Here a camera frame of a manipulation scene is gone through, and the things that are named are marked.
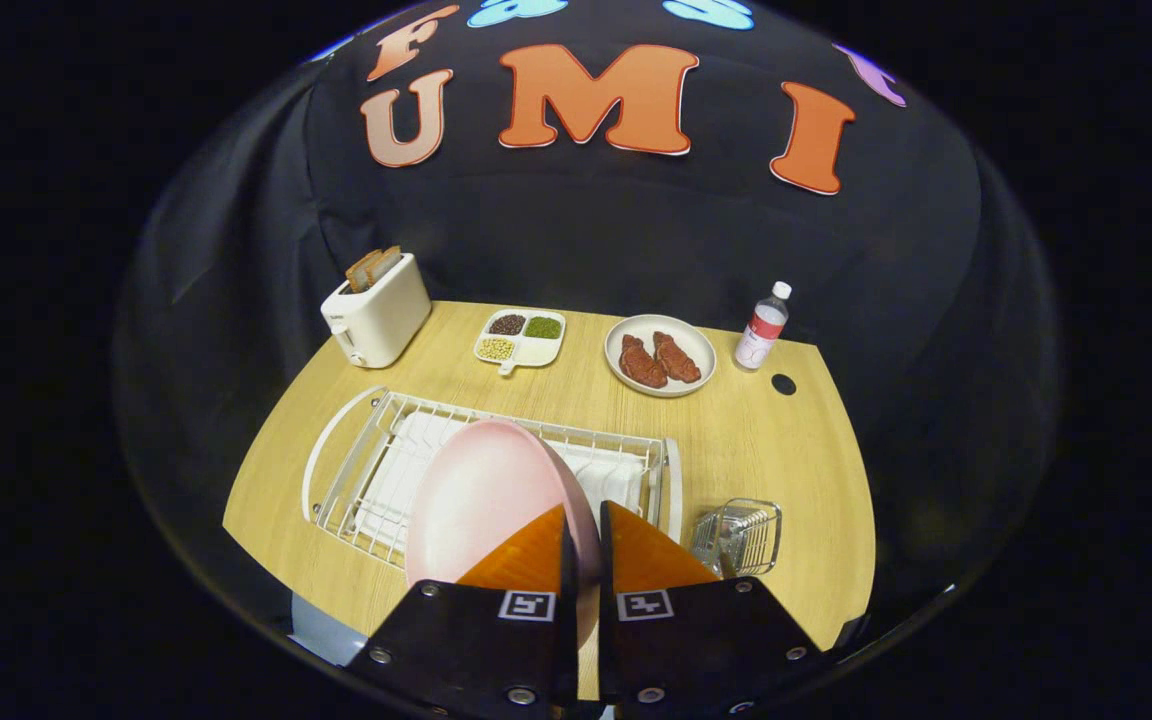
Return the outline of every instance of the letter m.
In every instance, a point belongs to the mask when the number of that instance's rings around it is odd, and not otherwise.
[[[584,145],[620,103],[621,119],[607,131],[612,146],[682,156],[691,149],[680,127],[682,79],[699,63],[683,50],[635,45],[594,78],[562,45],[511,50],[500,56],[500,65],[513,69],[511,122],[500,132],[500,145],[544,147],[555,141],[545,103],[567,135]]]

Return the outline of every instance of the black fabric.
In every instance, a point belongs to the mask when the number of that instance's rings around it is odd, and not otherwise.
[[[346,266],[399,243],[434,300],[609,314],[675,314],[740,329],[778,279],[795,286],[790,340],[817,344],[873,487],[874,602],[978,569],[1024,511],[1053,407],[1041,259],[1015,199],[961,132],[910,88],[896,108],[827,38],[758,13],[750,32],[659,3],[570,3],[547,17],[439,23],[420,54],[374,83],[376,41],[417,6],[252,100],[164,194],[119,306],[115,401],[124,452],[174,546],[257,619],[285,588],[220,528],[262,420],[329,336],[319,305]],[[689,156],[586,145],[559,129],[509,150],[511,70],[500,54],[559,41],[593,74],[627,46],[699,56],[685,77]],[[442,146],[410,168],[371,159],[358,105],[435,69]],[[850,105],[821,197],[772,177],[790,131],[780,83]],[[550,123],[559,126],[554,118]],[[684,448],[703,452],[703,448]]]

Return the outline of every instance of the meat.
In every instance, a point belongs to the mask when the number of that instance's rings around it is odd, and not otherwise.
[[[652,359],[643,347],[643,341],[631,334],[621,338],[621,372],[631,381],[643,382],[647,387],[662,388],[668,382],[664,369]]]
[[[657,346],[655,361],[665,374],[676,381],[699,381],[700,369],[691,362],[691,357],[687,357],[676,342],[673,342],[673,336],[658,331],[652,334],[652,342]]]

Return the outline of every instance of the wire dish rack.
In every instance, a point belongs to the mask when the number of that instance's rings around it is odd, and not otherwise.
[[[366,423],[358,430],[328,491],[311,505],[310,484],[326,439],[354,407],[369,399],[371,414]],[[379,386],[343,406],[320,433],[301,484],[302,514],[340,541],[403,569],[412,500],[430,461],[457,430],[486,418],[515,420],[550,444],[576,475],[594,510],[596,524],[601,521],[598,507],[611,500],[681,541],[682,465],[673,439],[485,414]]]

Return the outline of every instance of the table surface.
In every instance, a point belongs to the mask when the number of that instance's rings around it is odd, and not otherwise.
[[[602,347],[612,314],[570,313],[558,358],[500,377],[472,354],[499,305],[434,302],[424,327],[386,369],[349,365],[328,340],[301,370],[257,433],[225,507],[223,528],[275,578],[320,611],[370,635],[402,600],[402,570],[348,546],[301,511],[301,480],[319,433],[340,407],[385,386],[485,414],[647,438],[676,439],[684,529],[734,497],[781,506],[776,568],[759,575],[812,642],[833,646],[864,614],[874,577],[874,520],[851,423],[817,348],[776,341],[763,369],[732,363],[740,333],[700,328],[718,354],[713,378],[683,397],[651,397],[612,373]],[[787,374],[790,396],[772,387]],[[323,497],[370,407],[351,410],[324,445],[311,497]],[[596,635],[579,652],[579,697],[598,698]]]

